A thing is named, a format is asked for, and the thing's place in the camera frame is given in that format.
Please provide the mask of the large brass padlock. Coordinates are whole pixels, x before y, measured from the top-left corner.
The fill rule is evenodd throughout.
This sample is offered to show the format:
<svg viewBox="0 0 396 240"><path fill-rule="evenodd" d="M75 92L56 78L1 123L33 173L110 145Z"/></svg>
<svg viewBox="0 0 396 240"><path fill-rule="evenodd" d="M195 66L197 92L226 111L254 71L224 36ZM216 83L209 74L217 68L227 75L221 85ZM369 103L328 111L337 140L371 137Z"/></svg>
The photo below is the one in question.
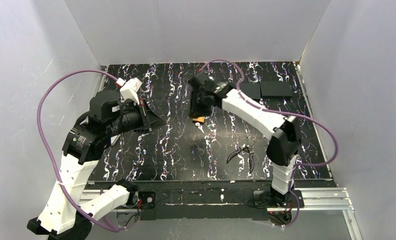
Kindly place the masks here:
<svg viewBox="0 0 396 240"><path fill-rule="evenodd" d="M205 117L205 116L199 116L199 117L193 117L193 118L192 118L192 122L193 122L194 124L196 124L196 123L204 124L205 120L206 120L206 117Z"/></svg>

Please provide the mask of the small silver key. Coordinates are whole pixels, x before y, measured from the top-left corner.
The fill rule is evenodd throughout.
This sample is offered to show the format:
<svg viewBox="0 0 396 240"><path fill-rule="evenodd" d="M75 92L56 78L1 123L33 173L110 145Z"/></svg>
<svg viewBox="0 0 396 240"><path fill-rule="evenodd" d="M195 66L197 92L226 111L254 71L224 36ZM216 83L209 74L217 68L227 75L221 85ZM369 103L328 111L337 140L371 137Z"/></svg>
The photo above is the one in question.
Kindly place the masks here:
<svg viewBox="0 0 396 240"><path fill-rule="evenodd" d="M201 122L196 122L195 126L197 129L199 129L203 134L205 133L204 129L203 129L203 123Z"/></svg>

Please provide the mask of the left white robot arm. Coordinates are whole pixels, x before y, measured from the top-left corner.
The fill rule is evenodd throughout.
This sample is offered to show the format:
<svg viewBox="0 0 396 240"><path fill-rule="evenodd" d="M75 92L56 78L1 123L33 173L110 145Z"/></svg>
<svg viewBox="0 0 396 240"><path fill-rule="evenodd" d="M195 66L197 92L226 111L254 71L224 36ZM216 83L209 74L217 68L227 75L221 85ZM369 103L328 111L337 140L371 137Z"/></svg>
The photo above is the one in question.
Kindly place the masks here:
<svg viewBox="0 0 396 240"><path fill-rule="evenodd" d="M137 185L125 179L86 203L80 198L112 137L130 131L147 134L164 125L144 99L132 100L113 90L98 92L68 132L51 196L27 228L51 240L84 240L95 221L119 206L138 203Z"/></svg>

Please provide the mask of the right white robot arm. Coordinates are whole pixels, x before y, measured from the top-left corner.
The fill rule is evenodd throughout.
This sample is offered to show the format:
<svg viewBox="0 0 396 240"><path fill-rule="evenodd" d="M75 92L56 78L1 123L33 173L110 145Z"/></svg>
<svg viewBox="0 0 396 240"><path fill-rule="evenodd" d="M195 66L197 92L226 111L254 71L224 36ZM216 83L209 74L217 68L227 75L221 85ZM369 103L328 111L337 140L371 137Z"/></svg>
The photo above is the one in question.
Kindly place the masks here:
<svg viewBox="0 0 396 240"><path fill-rule="evenodd" d="M238 90L229 81L213 80L204 72L189 79L191 85L191 118L211 115L213 107L227 111L244 120L268 139L267 157L273 164L271 194L285 201L294 185L293 169L302 138L298 120L269 112Z"/></svg>

